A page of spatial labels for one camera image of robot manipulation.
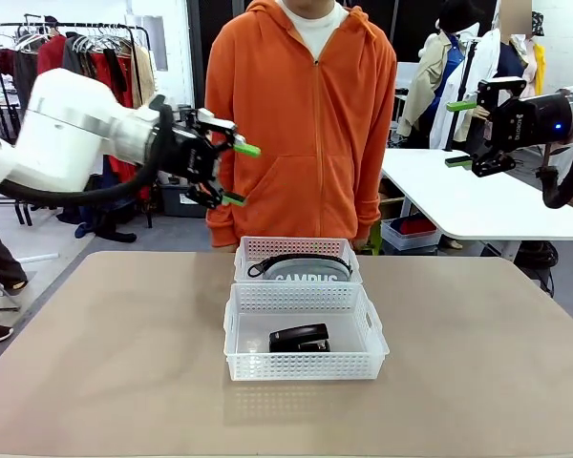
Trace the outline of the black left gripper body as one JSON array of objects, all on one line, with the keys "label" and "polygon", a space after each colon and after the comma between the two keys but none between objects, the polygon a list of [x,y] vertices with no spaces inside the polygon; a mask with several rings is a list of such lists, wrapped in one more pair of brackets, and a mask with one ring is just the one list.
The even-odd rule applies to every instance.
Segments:
[{"label": "black left gripper body", "polygon": [[164,171],[189,183],[217,180],[219,153],[209,139],[211,124],[173,125],[167,130]]}]

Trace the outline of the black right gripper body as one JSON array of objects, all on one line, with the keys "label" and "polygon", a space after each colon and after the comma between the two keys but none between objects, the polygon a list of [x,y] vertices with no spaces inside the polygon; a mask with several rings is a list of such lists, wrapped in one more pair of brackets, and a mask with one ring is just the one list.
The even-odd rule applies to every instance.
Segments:
[{"label": "black right gripper body", "polygon": [[573,97],[564,92],[510,98],[491,112],[491,146],[500,151],[562,142],[572,131]]}]

